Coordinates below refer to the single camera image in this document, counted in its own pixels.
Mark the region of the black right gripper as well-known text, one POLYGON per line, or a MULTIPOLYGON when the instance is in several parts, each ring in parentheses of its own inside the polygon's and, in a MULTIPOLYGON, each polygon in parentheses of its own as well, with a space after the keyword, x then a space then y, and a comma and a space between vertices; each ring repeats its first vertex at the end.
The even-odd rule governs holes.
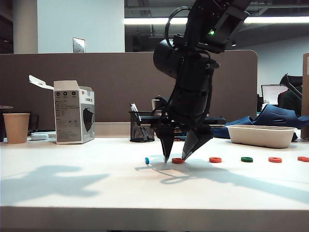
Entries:
POLYGON ((139 112, 139 127, 151 128, 160 139, 164 162, 169 160, 174 142, 174 131, 187 132, 182 159, 186 160, 197 149, 213 138, 211 127, 225 124, 222 117, 210 117, 212 80, 206 79, 199 89, 185 89, 175 85, 168 99, 157 98, 151 112, 139 112))

